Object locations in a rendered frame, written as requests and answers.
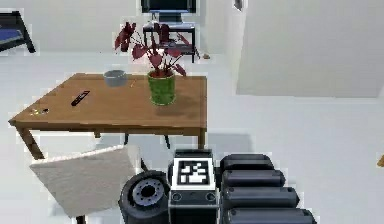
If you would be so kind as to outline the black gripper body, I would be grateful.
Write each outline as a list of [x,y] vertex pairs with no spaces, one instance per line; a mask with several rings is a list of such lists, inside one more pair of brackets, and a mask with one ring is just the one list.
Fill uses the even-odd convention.
[[149,170],[129,179],[118,201],[124,224],[169,224],[166,174]]

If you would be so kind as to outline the black television set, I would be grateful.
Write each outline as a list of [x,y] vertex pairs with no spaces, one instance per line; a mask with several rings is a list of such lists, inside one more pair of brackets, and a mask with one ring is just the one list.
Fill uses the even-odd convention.
[[183,13],[195,13],[197,0],[140,0],[143,13],[158,14],[159,22],[181,23]]

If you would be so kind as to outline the white cushioned chair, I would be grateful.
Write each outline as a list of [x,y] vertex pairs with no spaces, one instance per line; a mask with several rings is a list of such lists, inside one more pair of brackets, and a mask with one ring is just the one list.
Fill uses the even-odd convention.
[[123,224],[118,200],[124,184],[144,169],[164,170],[171,151],[160,140],[100,144],[67,156],[33,161],[29,168],[71,219]]

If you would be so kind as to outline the brown wooden table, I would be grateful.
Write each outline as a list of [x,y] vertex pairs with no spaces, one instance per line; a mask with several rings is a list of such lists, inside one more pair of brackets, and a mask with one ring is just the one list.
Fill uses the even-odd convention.
[[[109,87],[100,74],[77,73],[9,120],[34,159],[43,153],[31,132],[70,131],[102,133],[196,136],[197,147],[205,145],[207,131],[207,78],[178,76],[176,100],[155,106],[150,100],[147,77],[131,75],[120,87]],[[76,106],[71,102],[83,91],[90,93]],[[49,113],[31,116],[32,109]]]

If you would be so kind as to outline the red plant in green pot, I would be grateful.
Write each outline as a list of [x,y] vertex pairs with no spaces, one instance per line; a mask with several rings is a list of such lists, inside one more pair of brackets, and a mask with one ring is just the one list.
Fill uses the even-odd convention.
[[148,59],[151,65],[151,70],[147,73],[150,99],[155,105],[169,105],[176,98],[176,73],[185,76],[186,71],[178,63],[182,53],[172,46],[176,41],[170,38],[169,26],[154,23],[153,30],[158,38],[151,35],[151,44],[146,45],[136,31],[136,24],[126,22],[115,39],[114,47],[121,52],[130,51],[133,60],[142,57]]

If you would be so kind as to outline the black remote control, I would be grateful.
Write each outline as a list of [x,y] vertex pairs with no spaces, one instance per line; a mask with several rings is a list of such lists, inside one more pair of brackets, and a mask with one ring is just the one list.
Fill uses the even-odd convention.
[[83,91],[81,94],[79,94],[72,102],[71,106],[78,105],[88,94],[90,93],[89,90]]

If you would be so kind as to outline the grey bowl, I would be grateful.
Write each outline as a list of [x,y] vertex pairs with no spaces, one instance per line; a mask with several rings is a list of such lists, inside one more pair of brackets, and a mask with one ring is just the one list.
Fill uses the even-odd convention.
[[109,70],[103,74],[103,78],[109,87],[123,86],[127,81],[126,73],[123,70]]

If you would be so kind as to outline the black television stand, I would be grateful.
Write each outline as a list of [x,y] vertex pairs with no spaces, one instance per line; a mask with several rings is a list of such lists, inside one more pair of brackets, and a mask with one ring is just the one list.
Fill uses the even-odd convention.
[[151,21],[143,26],[142,32],[146,45],[150,44],[152,35],[158,34],[160,49],[177,49],[183,55],[190,55],[192,62],[195,62],[195,58],[200,58],[196,47],[196,27],[192,22]]

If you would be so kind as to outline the black chair with blue seat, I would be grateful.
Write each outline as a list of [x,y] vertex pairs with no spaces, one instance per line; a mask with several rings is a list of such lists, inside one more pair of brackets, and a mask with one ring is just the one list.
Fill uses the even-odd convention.
[[35,47],[19,11],[0,13],[0,52],[26,45],[30,53]]

